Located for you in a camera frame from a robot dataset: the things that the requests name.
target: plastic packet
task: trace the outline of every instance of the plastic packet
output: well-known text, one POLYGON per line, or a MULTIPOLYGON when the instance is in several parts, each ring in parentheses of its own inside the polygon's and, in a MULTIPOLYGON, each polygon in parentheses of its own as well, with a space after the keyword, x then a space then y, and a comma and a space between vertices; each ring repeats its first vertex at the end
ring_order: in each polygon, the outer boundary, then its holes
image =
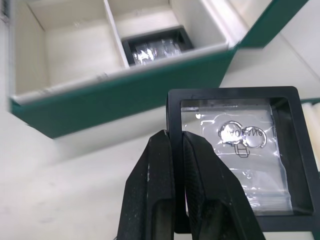
POLYGON ((198 134, 239 179, 256 215, 292 214, 271 107, 182 108, 182 130, 198 134))
POLYGON ((151 41, 135 46, 132 53, 136 65, 146 65, 158 59, 180 55, 181 49, 173 39, 151 41))

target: printed logo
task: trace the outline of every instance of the printed logo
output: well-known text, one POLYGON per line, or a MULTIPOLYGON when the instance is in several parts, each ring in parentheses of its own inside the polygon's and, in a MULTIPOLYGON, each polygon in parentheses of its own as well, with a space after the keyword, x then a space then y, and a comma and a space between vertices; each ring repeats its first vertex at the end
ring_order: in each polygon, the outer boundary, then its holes
POLYGON ((263 149, 267 144, 267 135, 259 127, 243 127, 237 121, 228 121, 218 131, 223 144, 234 147, 234 152, 240 158, 248 158, 249 149, 263 149))

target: small black container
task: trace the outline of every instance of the small black container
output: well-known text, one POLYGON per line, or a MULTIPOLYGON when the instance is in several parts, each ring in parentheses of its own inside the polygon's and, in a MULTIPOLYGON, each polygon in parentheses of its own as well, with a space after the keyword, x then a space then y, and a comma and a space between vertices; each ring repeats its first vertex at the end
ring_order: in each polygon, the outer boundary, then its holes
POLYGON ((299 98, 294 87, 246 87, 171 90, 167 98, 167 130, 172 147, 177 233, 187 233, 182 142, 182 106, 210 101, 213 105, 268 101, 276 128, 280 160, 287 175, 291 214, 259 215, 264 232, 316 232, 320 227, 320 179, 299 98))
POLYGON ((122 46, 129 65, 136 64, 133 57, 133 53, 136 51, 136 46, 166 39, 172 39, 174 43, 178 44, 181 52, 185 52, 194 48, 185 28, 182 25, 161 31, 154 31, 127 37, 122 39, 122 46))

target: clear plastic film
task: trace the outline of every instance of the clear plastic film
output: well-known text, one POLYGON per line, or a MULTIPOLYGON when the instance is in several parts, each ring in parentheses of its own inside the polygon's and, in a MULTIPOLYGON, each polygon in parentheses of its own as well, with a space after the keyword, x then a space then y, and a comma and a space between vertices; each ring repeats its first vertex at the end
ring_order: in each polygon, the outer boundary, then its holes
POLYGON ((158 59, 180 55, 181 49, 173 39, 151 41, 135 46, 132 53, 136 65, 146 65, 158 59))
POLYGON ((292 214, 270 105, 186 107, 181 117, 182 130, 206 138, 239 179, 256 215, 292 214))

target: green edge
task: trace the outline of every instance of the green edge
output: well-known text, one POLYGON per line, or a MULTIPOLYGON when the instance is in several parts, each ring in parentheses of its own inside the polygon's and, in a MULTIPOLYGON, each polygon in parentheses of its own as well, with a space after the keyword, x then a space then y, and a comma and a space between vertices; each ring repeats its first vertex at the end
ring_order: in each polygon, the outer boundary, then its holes
POLYGON ((57 138, 164 106, 171 89, 217 88, 236 50, 106 81, 26 105, 12 102, 12 113, 46 136, 57 138))

